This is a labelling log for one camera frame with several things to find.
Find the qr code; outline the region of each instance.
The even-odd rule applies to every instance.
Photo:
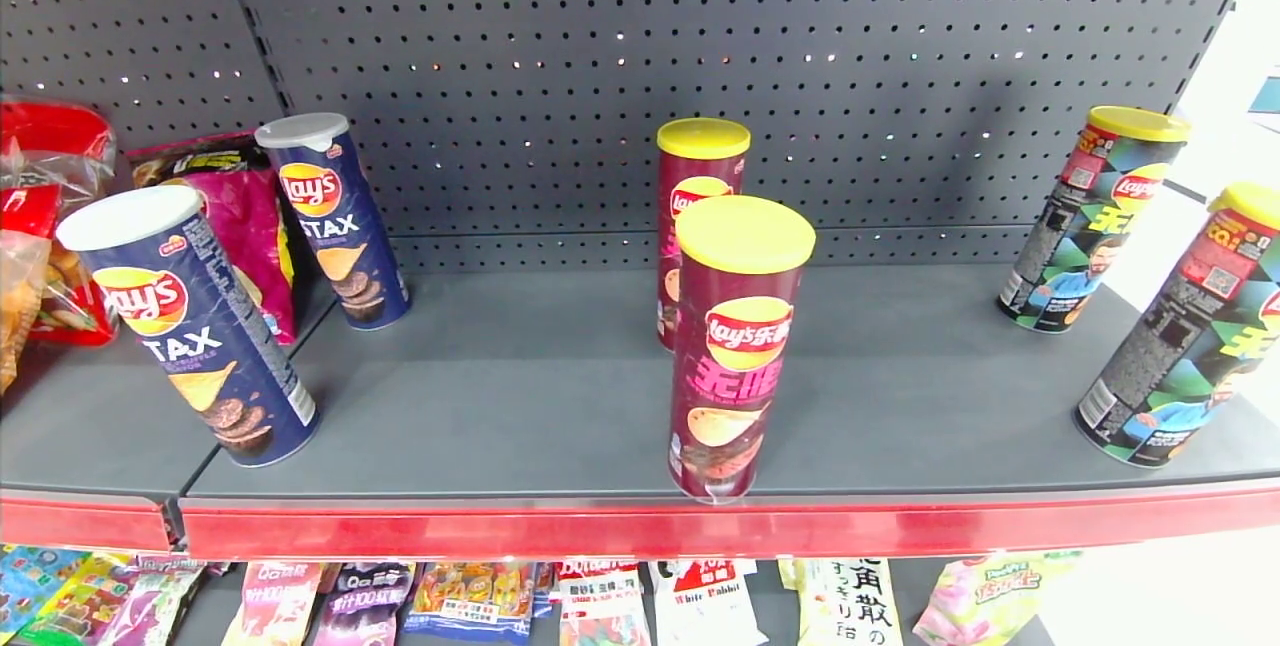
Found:
[[[1075,185],[1076,189],[1088,189],[1089,185],[1093,185],[1093,171],[1087,168],[1074,168],[1066,182],[1069,185]]]
[[[1235,292],[1235,287],[1239,285],[1239,276],[1235,276],[1234,272],[1222,271],[1216,266],[1213,267],[1213,271],[1210,271],[1208,276],[1204,278],[1204,289],[1221,295],[1224,299],[1230,299],[1231,294]]]
[[[1106,418],[1107,412],[1111,411],[1111,406],[1116,406],[1116,397],[1111,394],[1110,388],[1102,380],[1093,381],[1093,386],[1089,388],[1088,394],[1080,400],[1080,414],[1084,417],[1085,423],[1089,429],[1097,429],[1102,418]]]

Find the store shelf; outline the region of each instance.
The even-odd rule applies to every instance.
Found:
[[[902,627],[902,643],[923,643],[910,633],[928,603],[933,583],[942,571],[942,559],[900,559],[891,564],[893,577],[893,597],[897,601]],[[239,587],[244,569],[212,579],[196,596],[187,619],[178,632],[177,646],[197,646],[214,643],[227,631],[227,624],[239,606]],[[778,581],[776,562],[760,562],[759,573],[746,577],[751,594],[751,606],[760,631],[769,637],[769,643],[786,646],[796,642],[800,628],[800,606],[794,591],[782,588]],[[645,596],[645,615],[649,618],[649,632],[654,633],[653,600]],[[530,646],[556,646],[558,643],[559,623],[557,619],[535,619],[530,633]],[[307,640],[315,641],[315,628]],[[402,633],[398,646],[447,646],[457,641],[447,641],[431,636]],[[1009,646],[1053,646],[1039,619],[1025,627]]]
[[[306,335],[333,306],[302,290]],[[216,450],[155,358],[123,330],[101,349],[33,345],[5,394],[0,541],[166,551],[165,505]]]
[[[753,495],[666,472],[671,359],[653,274],[440,274],[378,333],[329,313],[296,363],[314,441],[180,501],[197,558],[946,555],[1280,521],[1280,427],[1236,400],[1166,469],[1069,418],[1137,319],[1101,292],[1065,336],[992,304],[1002,266],[805,274]]]

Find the lower shelf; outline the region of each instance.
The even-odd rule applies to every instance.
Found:
[[[911,627],[924,610],[933,583],[942,571],[943,559],[897,559],[892,560],[893,597],[897,600],[899,617],[902,624],[902,643],[922,646]],[[241,579],[244,569],[214,579],[205,586],[192,605],[182,629],[178,632],[177,646],[207,646],[221,640],[227,624],[239,606]],[[800,606],[794,591],[782,588],[778,579],[777,562],[759,562],[759,573],[746,577],[751,592],[751,605],[755,608],[756,623],[774,646],[790,646],[796,642],[800,628]],[[649,632],[655,633],[653,623],[653,601],[645,596],[645,615],[649,619]],[[557,646],[559,623],[557,619],[535,619],[530,646]],[[310,645],[314,633],[307,637]],[[460,643],[434,636],[402,633],[397,638],[399,646],[445,646]],[[1010,641],[1009,646],[1053,646],[1048,632],[1039,619],[1032,620],[1027,628]]]

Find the snack bag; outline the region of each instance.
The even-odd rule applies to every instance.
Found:
[[[205,216],[275,340],[293,344],[293,262],[275,173],[252,132],[125,154],[133,185],[184,184],[205,196]]]
[[[649,562],[659,646],[759,646],[746,581],[732,560]]]
[[[887,560],[796,559],[790,565],[800,597],[799,646],[902,646]]]
[[[1039,610],[1043,587],[1082,551],[997,554],[951,562],[911,629],[932,646],[1002,646]]]
[[[125,554],[92,554],[18,638],[29,646],[97,646],[137,576]]]
[[[205,571],[202,562],[180,556],[138,556],[137,578],[99,646],[165,646],[186,599]]]
[[[534,618],[550,618],[559,604],[559,588],[556,582],[557,567],[552,562],[538,564],[538,578],[534,581]]]
[[[59,221],[106,194],[114,177],[115,134],[97,113],[47,100],[0,98],[0,185],[59,185]],[[79,257],[54,242],[36,342],[101,345],[115,336],[115,315]]]
[[[324,564],[253,562],[223,646],[302,646]]]
[[[79,568],[88,554],[18,546],[0,571],[0,643],[36,618],[37,610]]]
[[[314,646],[392,646],[396,611],[413,590],[413,564],[344,564],[320,614]]]
[[[635,562],[564,562],[559,587],[559,646],[652,646]]]
[[[532,562],[428,562],[404,631],[525,646],[532,605]]]
[[[40,310],[58,198],[58,185],[0,191],[0,394],[18,376],[18,356]]]

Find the red shelf edge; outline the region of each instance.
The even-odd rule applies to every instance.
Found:
[[[564,556],[947,556],[1129,544],[1280,524],[1280,478],[908,503],[748,499],[334,501],[179,500],[205,560]]]
[[[142,496],[0,487],[0,541],[113,551],[169,551],[164,509]]]

